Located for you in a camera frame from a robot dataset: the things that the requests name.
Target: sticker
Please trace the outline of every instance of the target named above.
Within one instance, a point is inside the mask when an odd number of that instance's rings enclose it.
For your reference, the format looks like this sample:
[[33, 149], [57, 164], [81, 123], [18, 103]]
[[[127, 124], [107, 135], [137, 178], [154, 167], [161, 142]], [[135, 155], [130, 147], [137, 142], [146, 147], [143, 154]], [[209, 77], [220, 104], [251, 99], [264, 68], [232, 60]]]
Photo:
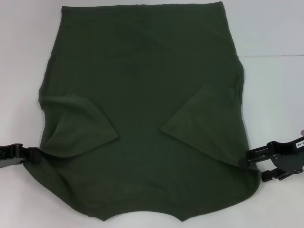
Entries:
[[297, 142], [295, 145], [296, 145], [297, 148], [300, 148], [300, 147], [304, 146], [304, 140], [302, 140], [300, 142]]

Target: garment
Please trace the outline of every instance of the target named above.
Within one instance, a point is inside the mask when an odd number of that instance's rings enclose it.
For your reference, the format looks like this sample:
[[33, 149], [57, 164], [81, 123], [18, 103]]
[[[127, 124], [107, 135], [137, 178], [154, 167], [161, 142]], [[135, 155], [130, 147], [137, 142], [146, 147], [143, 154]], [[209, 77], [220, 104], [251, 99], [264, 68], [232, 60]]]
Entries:
[[75, 210], [184, 221], [250, 197], [243, 67], [221, 2], [62, 7], [39, 93], [39, 164], [24, 165]]

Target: white background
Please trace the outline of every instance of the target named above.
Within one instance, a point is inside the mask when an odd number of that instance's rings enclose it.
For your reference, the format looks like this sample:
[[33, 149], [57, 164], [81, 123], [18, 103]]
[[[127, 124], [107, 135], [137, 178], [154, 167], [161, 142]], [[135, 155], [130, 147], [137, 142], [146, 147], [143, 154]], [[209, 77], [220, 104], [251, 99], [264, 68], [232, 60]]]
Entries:
[[[0, 0], [0, 145], [39, 146], [38, 90], [61, 6], [209, 3], [207, 0]], [[304, 129], [304, 1], [224, 0], [245, 68], [243, 116], [251, 148], [288, 142]], [[261, 171], [274, 168], [263, 162]], [[285, 228], [304, 223], [304, 174], [262, 183], [250, 199], [180, 222], [132, 212], [106, 222], [72, 210], [23, 166], [0, 169], [1, 228]]]

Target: olive green cloth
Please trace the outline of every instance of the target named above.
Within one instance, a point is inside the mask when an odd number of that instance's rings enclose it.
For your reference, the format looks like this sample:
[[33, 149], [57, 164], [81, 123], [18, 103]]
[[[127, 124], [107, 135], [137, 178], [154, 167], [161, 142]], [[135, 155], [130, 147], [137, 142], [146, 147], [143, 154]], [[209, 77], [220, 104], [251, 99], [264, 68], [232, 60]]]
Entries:
[[39, 94], [43, 158], [25, 167], [102, 220], [234, 205], [259, 186], [238, 167], [243, 81], [221, 2], [63, 7]]

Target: black clamp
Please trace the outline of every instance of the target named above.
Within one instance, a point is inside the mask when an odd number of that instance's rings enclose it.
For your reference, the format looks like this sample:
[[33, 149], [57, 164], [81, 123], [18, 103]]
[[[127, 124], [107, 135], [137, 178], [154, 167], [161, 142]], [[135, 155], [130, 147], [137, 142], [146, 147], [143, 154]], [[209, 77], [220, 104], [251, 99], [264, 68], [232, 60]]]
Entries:
[[240, 160], [241, 167], [271, 159], [277, 167], [274, 170], [262, 172], [262, 181], [271, 181], [273, 178], [280, 181], [303, 172], [304, 166], [304, 137], [287, 143], [270, 142], [267, 146], [259, 147], [246, 152], [246, 158]]
[[0, 146], [0, 168], [19, 165], [24, 161], [41, 161], [41, 151], [37, 147], [23, 148], [22, 144]]

